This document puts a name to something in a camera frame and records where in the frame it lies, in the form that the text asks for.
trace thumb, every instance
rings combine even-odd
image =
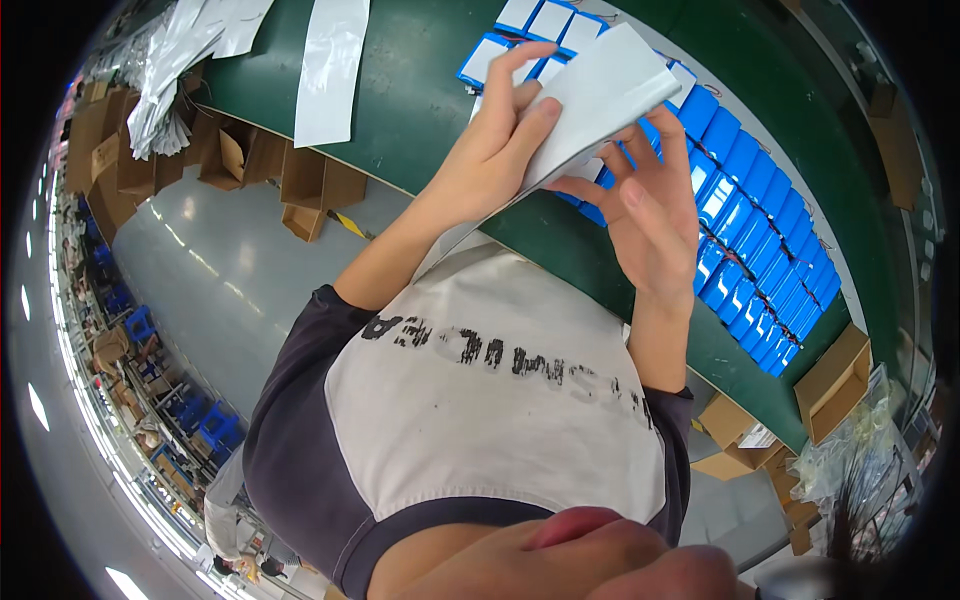
[[[503,148],[506,157],[510,161],[522,161],[524,165],[529,162],[530,157],[534,155],[546,136],[553,131],[562,109],[556,98],[544,98],[529,110]]]
[[[657,202],[634,178],[620,186],[620,200],[640,231],[664,257],[681,257],[690,252],[680,234],[670,223],[663,205]]]

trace white t-shirt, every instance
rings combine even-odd
[[[663,448],[622,323],[579,290],[489,244],[447,257],[374,319],[325,395],[377,521],[457,496],[641,523],[663,507]]]

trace plastic bag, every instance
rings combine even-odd
[[[856,521],[854,546],[892,544],[906,509],[923,492],[916,464],[890,414],[886,367],[873,373],[866,395],[819,445],[807,443],[787,471],[800,478],[790,497],[815,502],[830,523],[838,510]]]

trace epoxy floor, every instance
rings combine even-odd
[[[275,187],[223,192],[197,181],[196,169],[139,207],[117,233],[113,253],[168,348],[248,420],[311,291],[332,283],[369,242],[326,219],[320,238],[306,244],[280,222]],[[368,180],[364,202],[340,212],[379,233],[409,202]],[[689,383],[702,409],[712,391],[695,375]],[[691,460],[717,451],[691,429]],[[682,544],[713,543],[746,564],[785,541],[782,510],[764,470],[729,482],[693,471],[691,486]]]

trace green workbench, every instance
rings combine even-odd
[[[313,0],[276,0],[249,54],[207,62],[208,85],[197,92],[198,102],[292,137],[312,6]],[[454,74],[492,28],[501,6],[477,0],[371,2],[351,141],[318,149],[417,194],[468,121],[473,97]],[[844,112],[852,103],[844,96],[849,92],[826,57],[808,47],[799,25],[771,16],[761,0],[621,0],[619,9],[718,76],[793,157],[843,247],[875,357],[895,365],[896,302],[878,292],[892,288],[877,210],[884,194],[882,165],[877,167],[866,122]],[[617,266],[610,238],[569,204],[539,192],[483,230],[629,319],[633,289]],[[774,378],[697,301],[687,364],[799,452],[806,433],[792,386],[849,321],[838,297],[804,349]]]

